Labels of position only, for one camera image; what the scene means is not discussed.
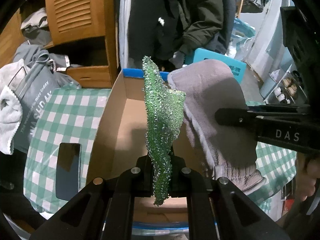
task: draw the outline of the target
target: phone screen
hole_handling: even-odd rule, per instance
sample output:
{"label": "phone screen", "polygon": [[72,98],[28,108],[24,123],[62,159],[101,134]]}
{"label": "phone screen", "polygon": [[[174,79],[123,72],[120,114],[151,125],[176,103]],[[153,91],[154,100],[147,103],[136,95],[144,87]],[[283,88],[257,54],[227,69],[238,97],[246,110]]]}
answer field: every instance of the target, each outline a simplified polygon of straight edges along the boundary
{"label": "phone screen", "polygon": [[80,183],[79,143],[60,143],[56,170],[56,197],[69,201],[79,190]]}

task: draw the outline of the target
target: checkered tablecloth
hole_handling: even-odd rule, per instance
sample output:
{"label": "checkered tablecloth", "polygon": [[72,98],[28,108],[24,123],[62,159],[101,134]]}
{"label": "checkered tablecloth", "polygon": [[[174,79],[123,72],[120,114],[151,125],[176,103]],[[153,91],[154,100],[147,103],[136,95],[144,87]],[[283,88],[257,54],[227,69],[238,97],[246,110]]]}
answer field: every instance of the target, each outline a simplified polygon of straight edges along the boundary
{"label": "checkered tablecloth", "polygon": [[111,89],[56,89],[37,121],[24,172],[24,195],[39,212],[55,213],[55,176],[61,142],[80,143],[80,189],[85,186],[93,141]]}
{"label": "checkered tablecloth", "polygon": [[[259,102],[247,102],[249,106],[261,105]],[[293,179],[296,174],[294,166],[297,152],[274,145],[258,142],[256,147],[257,169],[267,179],[257,191],[249,195],[264,212],[271,210],[271,200],[282,187]]]}

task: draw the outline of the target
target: silver bolt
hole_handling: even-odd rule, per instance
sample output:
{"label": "silver bolt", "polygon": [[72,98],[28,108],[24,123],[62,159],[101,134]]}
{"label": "silver bolt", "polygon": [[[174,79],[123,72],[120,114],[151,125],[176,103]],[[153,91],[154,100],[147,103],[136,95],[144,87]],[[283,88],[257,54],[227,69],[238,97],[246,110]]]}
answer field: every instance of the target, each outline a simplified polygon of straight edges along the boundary
{"label": "silver bolt", "polygon": [[183,174],[189,174],[189,173],[191,173],[191,169],[190,169],[190,168],[187,168],[187,167],[182,168],[181,171],[182,171]]}
{"label": "silver bolt", "polygon": [[220,182],[221,184],[223,184],[223,185],[226,185],[226,184],[228,184],[229,180],[228,180],[228,178],[226,178],[226,177],[220,177],[220,178],[219,178],[219,182]]}
{"label": "silver bolt", "polygon": [[100,185],[102,182],[103,182],[103,178],[99,178],[99,177],[93,180],[93,184],[95,185]]}
{"label": "silver bolt", "polygon": [[141,171],[141,169],[139,167],[134,167],[131,169],[131,173],[133,174],[138,174]]}

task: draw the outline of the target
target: jacket sleeve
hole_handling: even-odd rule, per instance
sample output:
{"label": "jacket sleeve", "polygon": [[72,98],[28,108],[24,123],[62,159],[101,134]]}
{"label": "jacket sleeve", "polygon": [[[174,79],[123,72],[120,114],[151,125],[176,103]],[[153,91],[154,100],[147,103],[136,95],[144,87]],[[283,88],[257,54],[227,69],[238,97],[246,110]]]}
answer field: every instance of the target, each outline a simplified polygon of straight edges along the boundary
{"label": "jacket sleeve", "polygon": [[223,24],[222,0],[189,0],[189,5],[192,24],[183,34],[179,49],[186,55],[207,44]]}

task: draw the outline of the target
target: green glittery fabric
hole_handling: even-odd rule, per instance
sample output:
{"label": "green glittery fabric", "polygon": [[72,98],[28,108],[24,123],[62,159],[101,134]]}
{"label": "green glittery fabric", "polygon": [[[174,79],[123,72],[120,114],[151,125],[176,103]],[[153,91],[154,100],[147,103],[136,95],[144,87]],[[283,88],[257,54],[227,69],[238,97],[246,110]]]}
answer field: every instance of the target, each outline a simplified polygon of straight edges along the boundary
{"label": "green glittery fabric", "polygon": [[162,205],[168,198],[172,171],[168,153],[180,132],[186,94],[168,88],[160,76],[157,65],[149,57],[143,58],[142,68],[148,117],[147,150],[154,169],[154,204]]}

